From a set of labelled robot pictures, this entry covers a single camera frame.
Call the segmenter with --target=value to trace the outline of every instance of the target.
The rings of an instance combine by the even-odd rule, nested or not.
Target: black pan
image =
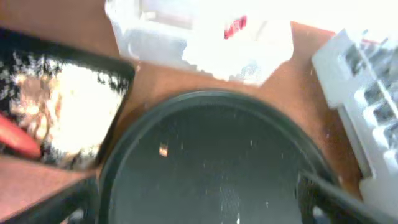
[[[99,223],[301,223],[300,171],[336,183],[281,112],[229,91],[182,94],[118,142],[101,175]]]

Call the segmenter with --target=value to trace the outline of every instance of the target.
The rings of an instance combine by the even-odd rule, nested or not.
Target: black tray
[[[97,153],[95,164],[97,165],[100,163],[106,154],[105,150],[109,146],[116,121],[119,118],[121,108],[123,108],[125,104],[126,95],[129,92],[129,87],[134,79],[135,72],[133,67],[130,64],[120,60],[96,55],[74,49],[73,47],[68,47],[47,40],[41,40],[35,37],[29,37],[24,34],[0,28],[0,61],[2,61],[0,73],[5,67],[7,67],[10,71],[10,74],[15,75],[15,66],[19,65],[16,65],[14,54],[18,54],[18,57],[21,58],[22,63],[24,64],[30,63],[28,56],[35,59],[52,58],[62,61],[62,63],[71,63],[80,67],[89,68],[90,70],[106,72],[111,77],[116,77],[117,82],[110,83],[109,87],[120,93],[124,93],[124,97],[118,112],[116,113],[116,116],[114,117],[108,129],[107,135],[100,147],[100,150]],[[45,63],[42,65],[38,64],[37,66],[38,69],[45,70],[49,74],[56,72],[57,69],[59,69],[57,67],[49,67]],[[5,83],[0,80],[0,86],[4,85]],[[9,110],[10,99],[11,96],[7,96],[0,100],[0,110],[3,111],[6,116],[12,119],[12,115],[8,114],[9,111],[7,112],[7,110]]]

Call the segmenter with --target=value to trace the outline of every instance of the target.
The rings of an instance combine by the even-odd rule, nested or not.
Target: brown table surface
[[[3,0],[0,26],[119,58],[103,0]],[[201,88],[240,91],[270,103],[301,126],[321,149],[343,187],[358,196],[358,163],[337,112],[326,105],[310,61],[333,34],[295,22],[292,31],[292,59],[260,88],[134,62],[140,69],[118,121],[114,142],[130,122],[170,95]],[[0,156],[0,220],[86,175]]]

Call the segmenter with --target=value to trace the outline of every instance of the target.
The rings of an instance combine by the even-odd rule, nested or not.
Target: clear plastic container
[[[290,21],[267,21],[259,8],[225,0],[105,3],[122,57],[254,85],[293,54]],[[242,17],[247,24],[225,38]]]

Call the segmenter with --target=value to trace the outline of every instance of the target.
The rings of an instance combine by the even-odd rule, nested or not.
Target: wooden countertop
[[[119,57],[103,0],[3,0],[0,26]],[[292,59],[281,65],[260,88],[133,62],[140,69],[118,122],[114,142],[130,122],[170,95],[201,88],[240,91],[274,105],[301,126],[322,150],[344,188],[359,195],[358,164],[337,112],[326,105],[310,62],[310,57],[333,34],[294,22],[292,31]],[[85,175],[0,156],[0,220]]]

